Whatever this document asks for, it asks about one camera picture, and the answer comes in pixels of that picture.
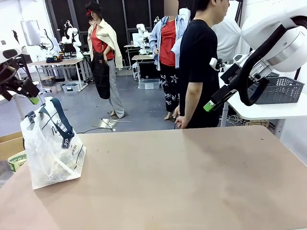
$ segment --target man's hand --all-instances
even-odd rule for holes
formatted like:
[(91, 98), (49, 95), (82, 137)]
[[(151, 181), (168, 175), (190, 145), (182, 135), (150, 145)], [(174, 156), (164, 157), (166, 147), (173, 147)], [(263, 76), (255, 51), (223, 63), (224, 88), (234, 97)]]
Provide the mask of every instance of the man's hand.
[(177, 108), (174, 110), (173, 118), (176, 119), (179, 115), (180, 115), (180, 109), (178, 105)]
[(106, 54), (104, 54), (104, 60), (105, 60), (105, 62), (106, 62), (106, 64), (107, 64), (107, 57), (106, 57)]
[(177, 127), (180, 129), (185, 129), (188, 126), (189, 121), (186, 119), (185, 116), (180, 116), (175, 121), (175, 124), (177, 124)]

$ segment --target gray pants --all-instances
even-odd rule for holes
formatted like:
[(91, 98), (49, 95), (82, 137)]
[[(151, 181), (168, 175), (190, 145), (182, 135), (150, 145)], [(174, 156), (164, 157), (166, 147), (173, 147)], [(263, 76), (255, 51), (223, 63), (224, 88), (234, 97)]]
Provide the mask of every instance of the gray pants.
[(109, 103), (113, 107), (116, 115), (122, 118), (125, 114), (124, 107), (119, 99), (119, 93), (116, 87), (116, 68), (114, 59), (107, 62), (110, 67), (110, 98)]

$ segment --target black apron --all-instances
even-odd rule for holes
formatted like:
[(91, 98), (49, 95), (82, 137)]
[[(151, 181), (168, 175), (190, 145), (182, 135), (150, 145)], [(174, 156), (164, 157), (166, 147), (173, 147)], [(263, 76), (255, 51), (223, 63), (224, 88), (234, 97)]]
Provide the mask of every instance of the black apron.
[(95, 80), (96, 88), (102, 99), (110, 98), (110, 69), (104, 60), (103, 53), (93, 52), (94, 58), (91, 70)]

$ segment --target black patterned pants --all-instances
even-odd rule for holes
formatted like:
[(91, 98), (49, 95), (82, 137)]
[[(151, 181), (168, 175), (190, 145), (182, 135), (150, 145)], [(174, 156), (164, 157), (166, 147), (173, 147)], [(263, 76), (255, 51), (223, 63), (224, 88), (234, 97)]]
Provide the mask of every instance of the black patterned pants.
[(164, 90), (165, 105), (168, 112), (173, 112), (179, 105), (179, 70), (174, 66), (160, 63), (161, 84)]

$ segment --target man in black t-shirt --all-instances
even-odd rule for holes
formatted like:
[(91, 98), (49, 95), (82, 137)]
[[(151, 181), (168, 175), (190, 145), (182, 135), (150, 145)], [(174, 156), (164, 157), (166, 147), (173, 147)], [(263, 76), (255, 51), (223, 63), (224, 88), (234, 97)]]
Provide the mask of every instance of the man in black t-shirt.
[(217, 59), (217, 37), (211, 27), (226, 16), (229, 0), (195, 0), (196, 14), (183, 34), (180, 46), (179, 128), (216, 127), (217, 111), (203, 107), (219, 89), (218, 72), (210, 65)]

